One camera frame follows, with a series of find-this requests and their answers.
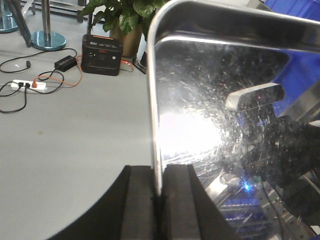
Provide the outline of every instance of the reflective metal surface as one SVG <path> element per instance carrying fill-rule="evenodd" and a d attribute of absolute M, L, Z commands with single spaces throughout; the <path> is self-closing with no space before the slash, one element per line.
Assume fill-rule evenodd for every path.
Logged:
<path fill-rule="evenodd" d="M 319 182 L 317 173 L 312 184 L 302 176 L 318 167 L 320 131 L 281 113 L 300 97 L 311 97 L 297 90 L 318 84 L 320 23 L 173 0 L 154 18 L 147 52 L 158 193 L 167 165 L 192 164 L 242 239 L 314 236 Z M 312 66 L 304 71 L 304 63 Z M 287 74 L 294 70 L 300 70 L 298 79 Z M 283 100 L 239 112 L 226 107 L 229 94 L 270 82 L 283 88 Z M 261 103 L 269 93 L 251 100 Z M 308 122 L 317 119 L 319 102 L 312 98 L 305 106 L 313 114 Z"/>
<path fill-rule="evenodd" d="M 47 34 L 44 31 L 36 31 L 31 34 L 32 46 L 36 49 L 54 51 L 63 49 L 67 41 L 61 34 L 52 31 L 50 33 L 50 41 L 48 42 Z"/>
<path fill-rule="evenodd" d="M 66 38 L 51 31 L 49 0 L 42 0 L 41 5 L 43 31 L 36 31 L 31 35 L 32 46 L 46 51 L 63 49 L 67 44 Z"/>
<path fill-rule="evenodd" d="M 11 33 L 18 30 L 18 25 L 14 20 L 7 4 L 0 1 L 0 33 Z"/>

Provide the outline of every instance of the metal tray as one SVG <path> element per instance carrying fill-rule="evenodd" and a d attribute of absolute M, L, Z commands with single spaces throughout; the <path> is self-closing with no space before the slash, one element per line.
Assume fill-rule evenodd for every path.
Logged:
<path fill-rule="evenodd" d="M 162 173 L 168 164 L 192 164 L 207 193 L 242 239 L 314 236 L 310 226 L 320 222 L 319 208 L 303 217 L 295 211 L 319 205 L 318 177 L 313 169 L 299 176 L 287 172 L 283 183 L 265 166 L 268 160 L 282 156 L 281 152 L 266 148 L 264 160 L 251 175 L 246 164 L 252 161 L 243 159 L 252 157 L 257 146 L 261 150 L 261 142 L 268 141 L 267 129 L 282 138 L 283 129 L 296 133 L 302 122 L 317 120 L 319 52 L 320 23 L 316 21 L 206 0 L 172 0 L 161 8 L 147 43 L 157 192 L 161 192 Z M 295 75 L 300 74 L 301 79 L 288 74 L 293 70 L 299 70 Z M 285 96 L 264 113 L 264 106 L 258 106 L 259 114 L 226 107 L 229 94 L 272 82 L 283 87 Z M 282 115 L 288 119 L 280 120 Z M 286 145 L 289 139 L 295 141 L 299 136 L 286 137 L 288 150 L 293 147 Z M 282 162 L 281 169 L 289 168 L 290 163 Z M 265 171 L 263 177 L 259 171 Z M 297 189 L 311 191 L 314 202 L 307 203 L 311 195 L 301 194 L 299 200 L 293 200 Z"/>

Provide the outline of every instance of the blue surface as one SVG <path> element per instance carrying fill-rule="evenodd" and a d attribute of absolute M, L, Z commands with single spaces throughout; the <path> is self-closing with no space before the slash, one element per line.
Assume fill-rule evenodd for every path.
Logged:
<path fill-rule="evenodd" d="M 285 91 L 283 100 L 273 104 L 279 116 L 301 94 L 320 80 L 320 54 L 302 51 L 281 50 L 289 56 L 283 70 L 272 82 L 281 84 Z"/>
<path fill-rule="evenodd" d="M 320 21 L 320 0 L 266 0 L 264 4 L 276 13 Z"/>

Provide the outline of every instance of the green leaves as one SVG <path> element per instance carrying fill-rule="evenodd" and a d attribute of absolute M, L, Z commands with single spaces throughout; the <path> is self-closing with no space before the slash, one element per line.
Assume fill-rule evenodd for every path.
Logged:
<path fill-rule="evenodd" d="M 133 8 L 125 8 L 119 17 L 119 26 L 122 32 L 127 35 L 137 26 L 139 14 Z"/>
<path fill-rule="evenodd" d="M 142 17 L 149 18 L 155 10 L 152 0 L 135 0 L 133 9 Z"/>
<path fill-rule="evenodd" d="M 117 20 L 119 27 L 125 35 L 130 33 L 138 23 L 141 23 L 142 31 L 147 38 L 150 22 L 155 15 L 155 10 L 162 7 L 168 0 L 89 0 L 81 11 L 81 15 L 92 14 L 96 8 L 105 6 L 104 11 L 99 11 L 93 19 L 93 25 L 103 18 L 103 30 L 111 30 Z"/>
<path fill-rule="evenodd" d="M 81 15 L 89 15 L 92 14 L 97 7 L 105 5 L 105 0 L 90 0 L 88 4 L 82 9 Z"/>
<path fill-rule="evenodd" d="M 100 20 L 105 16 L 105 13 L 103 11 L 99 11 L 93 19 L 92 25 L 96 25 Z"/>
<path fill-rule="evenodd" d="M 165 5 L 168 2 L 168 0 L 152 0 L 152 2 L 153 2 L 153 7 L 155 9 L 159 9 L 163 5 Z"/>
<path fill-rule="evenodd" d="M 103 24 L 102 28 L 105 32 L 110 31 L 116 24 L 118 17 L 115 14 L 111 13 L 112 11 L 109 9 L 104 10 L 104 19 L 105 23 Z"/>

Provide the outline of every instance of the gray floor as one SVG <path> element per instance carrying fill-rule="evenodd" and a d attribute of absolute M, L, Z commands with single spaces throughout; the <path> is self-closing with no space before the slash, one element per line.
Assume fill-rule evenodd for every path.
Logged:
<path fill-rule="evenodd" d="M 31 32 L 42 29 L 41 14 L 28 12 Z M 86 23 L 51 15 L 51 30 L 81 53 Z M 101 26 L 94 27 L 101 32 Z M 19 32 L 0 34 L 0 61 L 37 53 Z M 52 70 L 72 51 L 28 58 L 24 73 L 0 73 L 0 84 L 32 80 Z M 6 65 L 17 70 L 25 60 Z M 65 73 L 75 83 L 79 71 Z M 0 99 L 0 109 L 23 105 L 23 94 Z M 150 165 L 151 131 L 146 76 L 137 69 L 119 76 L 85 73 L 74 88 L 50 95 L 28 94 L 27 106 L 0 115 L 0 239 L 43 240 L 83 214 L 108 189 L 124 165 Z"/>

